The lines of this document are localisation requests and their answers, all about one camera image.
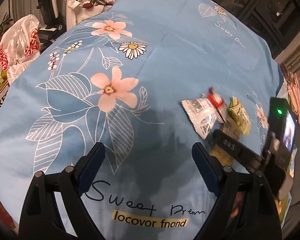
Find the red white snack packet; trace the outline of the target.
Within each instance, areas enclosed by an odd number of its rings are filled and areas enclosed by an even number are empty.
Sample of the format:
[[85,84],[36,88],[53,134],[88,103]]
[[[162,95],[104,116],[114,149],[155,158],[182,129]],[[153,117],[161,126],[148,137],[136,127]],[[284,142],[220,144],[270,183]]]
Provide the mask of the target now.
[[208,100],[215,107],[218,113],[218,121],[220,123],[225,123],[227,118],[227,105],[223,98],[217,93],[213,87],[209,88],[209,93],[207,95]]

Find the clear cracker packet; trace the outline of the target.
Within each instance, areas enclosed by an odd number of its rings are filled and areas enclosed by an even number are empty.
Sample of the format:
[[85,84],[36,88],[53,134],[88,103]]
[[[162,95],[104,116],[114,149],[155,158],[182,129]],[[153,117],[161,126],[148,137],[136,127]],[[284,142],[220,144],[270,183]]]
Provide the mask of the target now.
[[240,135],[240,129],[232,119],[227,119],[220,129],[213,131],[211,155],[216,157],[222,166],[232,165],[234,159],[226,150],[234,148],[234,141],[239,141]]

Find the dark cabinet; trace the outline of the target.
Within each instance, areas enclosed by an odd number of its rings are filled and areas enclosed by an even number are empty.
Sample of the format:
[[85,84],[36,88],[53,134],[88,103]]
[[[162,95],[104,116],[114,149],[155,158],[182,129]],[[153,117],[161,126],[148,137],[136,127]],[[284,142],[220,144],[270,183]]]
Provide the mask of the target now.
[[261,36],[276,58],[300,31],[300,0],[212,0]]

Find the light blue floral cloth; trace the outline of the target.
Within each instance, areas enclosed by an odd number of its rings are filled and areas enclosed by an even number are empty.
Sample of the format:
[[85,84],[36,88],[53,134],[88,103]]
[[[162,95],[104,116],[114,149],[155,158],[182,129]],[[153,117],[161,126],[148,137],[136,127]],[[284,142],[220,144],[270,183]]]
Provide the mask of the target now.
[[213,204],[192,159],[201,140],[181,102],[214,88],[262,150],[283,83],[265,40],[210,0],[117,0],[49,46],[0,109],[0,201],[19,220],[33,175],[106,148],[82,199],[106,239],[193,239]]

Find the light green snack packet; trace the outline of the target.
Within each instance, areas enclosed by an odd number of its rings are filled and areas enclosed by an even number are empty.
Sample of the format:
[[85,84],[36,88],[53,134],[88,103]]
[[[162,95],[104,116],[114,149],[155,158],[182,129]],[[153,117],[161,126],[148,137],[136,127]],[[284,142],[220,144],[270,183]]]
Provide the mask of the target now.
[[228,113],[239,127],[240,132],[243,135],[248,135],[251,127],[250,118],[238,98],[231,97]]

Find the folded pink purple fabrics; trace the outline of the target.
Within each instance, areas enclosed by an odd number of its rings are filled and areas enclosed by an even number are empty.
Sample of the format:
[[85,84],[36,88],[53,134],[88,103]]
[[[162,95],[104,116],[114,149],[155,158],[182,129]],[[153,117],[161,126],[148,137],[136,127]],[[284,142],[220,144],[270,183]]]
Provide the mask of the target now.
[[300,124],[300,78],[291,72],[283,63],[280,64],[283,76],[287,81],[288,102]]

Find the white silver snack packet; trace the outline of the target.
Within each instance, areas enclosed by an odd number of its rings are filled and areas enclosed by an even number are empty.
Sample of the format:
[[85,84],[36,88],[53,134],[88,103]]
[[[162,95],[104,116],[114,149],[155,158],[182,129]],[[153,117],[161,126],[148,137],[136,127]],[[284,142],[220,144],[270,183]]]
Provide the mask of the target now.
[[198,99],[183,100],[181,105],[194,130],[202,139],[207,138],[216,122],[220,123],[218,121],[217,110],[208,100],[207,96]]

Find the white red plastic bag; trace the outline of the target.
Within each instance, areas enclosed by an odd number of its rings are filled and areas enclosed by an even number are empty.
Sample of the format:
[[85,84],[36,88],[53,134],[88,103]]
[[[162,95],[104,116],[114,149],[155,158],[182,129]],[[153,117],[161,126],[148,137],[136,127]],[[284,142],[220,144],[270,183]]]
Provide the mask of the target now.
[[39,20],[33,14],[12,25],[0,41],[0,74],[12,83],[40,56]]

